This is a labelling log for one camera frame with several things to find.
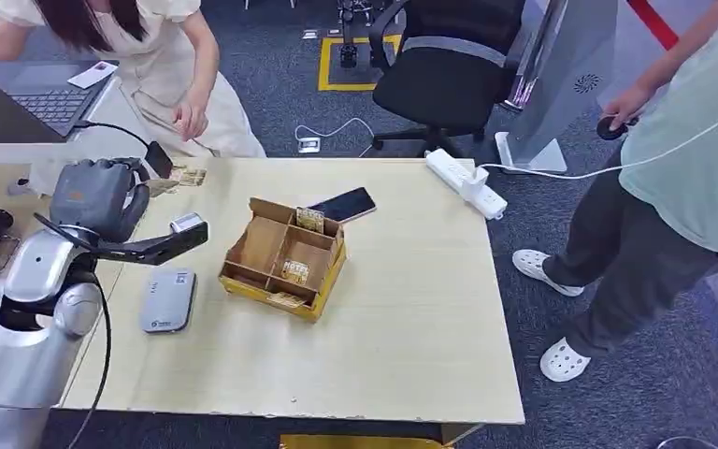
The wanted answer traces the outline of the person's right hand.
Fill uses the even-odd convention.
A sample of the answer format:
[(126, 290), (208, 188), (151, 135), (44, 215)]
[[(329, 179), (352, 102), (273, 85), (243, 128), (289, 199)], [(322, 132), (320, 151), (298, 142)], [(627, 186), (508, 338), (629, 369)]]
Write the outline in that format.
[(654, 88), (636, 84), (612, 99), (603, 108), (604, 115), (611, 117), (610, 131), (617, 130), (632, 117), (637, 116), (654, 94)]

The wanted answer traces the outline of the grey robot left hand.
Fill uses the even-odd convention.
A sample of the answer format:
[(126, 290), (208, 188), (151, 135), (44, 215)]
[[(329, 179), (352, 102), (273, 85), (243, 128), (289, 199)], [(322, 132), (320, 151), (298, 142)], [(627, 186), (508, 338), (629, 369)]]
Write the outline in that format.
[(149, 205), (149, 172), (137, 158), (84, 159), (65, 166), (50, 203), (50, 220), (123, 243)]

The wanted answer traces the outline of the person's left hand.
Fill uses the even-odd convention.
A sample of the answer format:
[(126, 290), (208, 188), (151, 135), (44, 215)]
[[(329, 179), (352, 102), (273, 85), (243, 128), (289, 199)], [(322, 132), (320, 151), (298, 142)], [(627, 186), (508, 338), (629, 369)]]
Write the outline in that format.
[(173, 126), (183, 141), (200, 137), (208, 126), (209, 94), (189, 92), (175, 107)]

